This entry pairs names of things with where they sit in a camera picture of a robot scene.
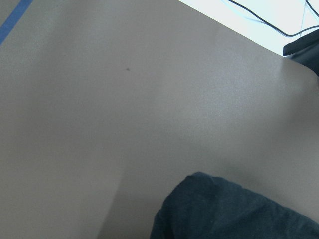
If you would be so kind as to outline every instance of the bright light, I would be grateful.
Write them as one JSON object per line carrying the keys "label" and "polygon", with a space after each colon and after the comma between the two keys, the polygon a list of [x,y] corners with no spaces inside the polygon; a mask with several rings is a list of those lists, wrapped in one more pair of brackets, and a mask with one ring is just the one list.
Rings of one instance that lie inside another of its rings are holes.
{"label": "bright light", "polygon": [[[286,44],[317,29],[295,37],[285,37],[228,0],[180,1],[281,56]],[[319,18],[304,0],[236,0],[236,2],[287,34],[294,34],[310,26],[319,25]],[[310,0],[309,2],[319,13],[319,1]]]}

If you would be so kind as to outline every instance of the gray floor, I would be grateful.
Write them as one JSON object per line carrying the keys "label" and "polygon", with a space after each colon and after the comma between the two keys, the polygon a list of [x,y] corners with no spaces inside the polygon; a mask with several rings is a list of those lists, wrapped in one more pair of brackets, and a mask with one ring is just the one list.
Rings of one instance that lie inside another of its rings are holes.
{"label": "gray floor", "polygon": [[34,0],[0,79],[0,238],[147,238],[195,171],[319,222],[316,75],[178,1]]}
{"label": "gray floor", "polygon": [[0,26],[14,10],[19,0],[1,0],[0,1]]}

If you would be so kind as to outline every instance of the clothing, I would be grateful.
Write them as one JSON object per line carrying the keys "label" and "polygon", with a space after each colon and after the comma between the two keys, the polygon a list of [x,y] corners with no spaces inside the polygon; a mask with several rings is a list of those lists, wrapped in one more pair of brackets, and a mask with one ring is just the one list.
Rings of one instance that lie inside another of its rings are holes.
{"label": "clothing", "polygon": [[151,239],[319,239],[319,225],[223,178],[195,173],[165,199]]}

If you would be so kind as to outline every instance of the dark fabric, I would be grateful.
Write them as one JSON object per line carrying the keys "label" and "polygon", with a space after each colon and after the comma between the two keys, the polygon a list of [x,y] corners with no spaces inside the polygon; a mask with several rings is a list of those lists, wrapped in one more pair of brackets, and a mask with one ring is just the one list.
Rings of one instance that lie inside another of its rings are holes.
{"label": "dark fabric", "polygon": [[319,76],[319,43],[311,45],[304,50],[288,56],[289,59],[296,61],[313,70]]}
{"label": "dark fabric", "polygon": [[223,178],[195,173],[166,198],[151,239],[319,239],[319,225]]}
{"label": "dark fabric", "polygon": [[284,46],[283,54],[307,66],[319,76],[319,30],[287,44]]}
{"label": "dark fabric", "polygon": [[284,56],[288,56],[298,51],[301,51],[313,44],[318,44],[318,43],[319,43],[319,30],[316,30],[284,46],[283,54]]}

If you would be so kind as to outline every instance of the cable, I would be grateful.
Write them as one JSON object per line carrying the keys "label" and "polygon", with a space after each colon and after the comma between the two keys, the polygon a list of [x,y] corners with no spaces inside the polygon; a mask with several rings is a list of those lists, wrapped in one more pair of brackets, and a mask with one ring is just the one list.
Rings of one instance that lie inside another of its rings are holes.
{"label": "cable", "polygon": [[[313,29],[313,28],[319,28],[319,25],[317,25],[317,26],[311,26],[311,27],[308,27],[308,28],[306,28],[306,29],[304,29],[304,30],[302,30],[302,31],[300,31],[300,32],[295,33],[295,34],[287,34],[287,33],[283,32],[283,31],[281,31],[279,28],[275,27],[274,25],[270,24],[270,23],[267,22],[266,20],[264,20],[264,19],[262,19],[261,17],[259,17],[259,16],[258,16],[257,14],[255,14],[253,11],[249,10],[247,7],[241,5],[241,4],[239,4],[239,3],[237,3],[237,2],[235,2],[235,1],[233,1],[233,0],[228,0],[228,1],[231,2],[231,3],[233,3],[233,4],[235,4],[235,5],[237,5],[237,6],[239,6],[239,7],[241,7],[241,8],[243,8],[243,9],[245,9],[246,11],[250,12],[250,13],[253,14],[255,17],[257,17],[259,20],[261,20],[262,22],[264,22],[266,25],[270,26],[271,28],[273,28],[274,30],[280,32],[282,35],[284,35],[284,36],[286,36],[286,37],[297,36],[297,35],[303,33],[304,31],[308,31],[308,30]],[[307,0],[306,0],[306,2],[307,2],[307,4],[309,5],[309,7],[315,12],[315,14],[319,17],[318,13],[312,8],[312,6],[310,5],[310,3],[308,3]]]}
{"label": "cable", "polygon": [[319,14],[316,12],[316,10],[314,10],[314,8],[311,6],[311,4],[308,2],[308,0],[306,0],[306,3],[310,7],[310,9],[317,15],[317,17],[319,17]]}

